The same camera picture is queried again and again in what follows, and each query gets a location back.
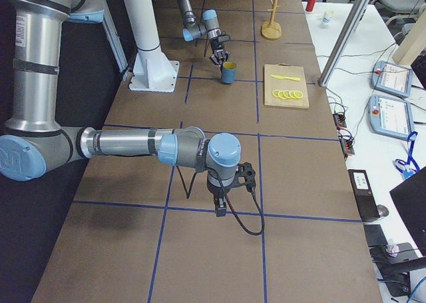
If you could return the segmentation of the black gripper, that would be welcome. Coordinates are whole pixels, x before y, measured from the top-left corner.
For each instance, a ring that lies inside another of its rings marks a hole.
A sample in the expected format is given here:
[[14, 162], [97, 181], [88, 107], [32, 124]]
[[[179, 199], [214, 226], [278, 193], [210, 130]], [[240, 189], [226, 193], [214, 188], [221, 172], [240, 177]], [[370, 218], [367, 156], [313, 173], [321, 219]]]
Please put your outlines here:
[[225, 43], [218, 43], [217, 37], [214, 37], [210, 40], [210, 47], [212, 50], [212, 55], [210, 56], [211, 62], [218, 66], [218, 60], [220, 59], [220, 62], [224, 64], [225, 62], [229, 61], [230, 53], [225, 49], [224, 46]]
[[225, 193], [230, 189], [227, 187], [220, 187], [213, 185], [210, 181], [207, 182], [207, 188], [212, 193], [214, 198], [215, 214], [216, 217], [223, 217], [226, 215], [226, 201]]

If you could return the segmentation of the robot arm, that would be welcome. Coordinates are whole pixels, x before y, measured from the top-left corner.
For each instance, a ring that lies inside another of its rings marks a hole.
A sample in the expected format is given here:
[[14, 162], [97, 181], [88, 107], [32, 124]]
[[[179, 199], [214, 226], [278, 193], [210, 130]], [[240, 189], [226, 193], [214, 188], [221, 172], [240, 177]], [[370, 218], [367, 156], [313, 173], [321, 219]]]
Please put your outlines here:
[[230, 53], [224, 44], [230, 40], [230, 36], [225, 34], [218, 21], [217, 13], [214, 9], [206, 10], [202, 13], [202, 19], [197, 22], [190, 0], [177, 0], [182, 16], [182, 35], [185, 41], [190, 42], [207, 36], [212, 54], [210, 60], [221, 67], [228, 61]]
[[[15, 10], [1, 0], [1, 121], [11, 116], [13, 96], [12, 42]], [[100, 128], [118, 89], [118, 69], [107, 37], [96, 25], [64, 26], [57, 119], [62, 125]], [[1, 225], [12, 218], [33, 220], [48, 212], [68, 211], [86, 162], [76, 161], [43, 178], [16, 182], [1, 177]]]

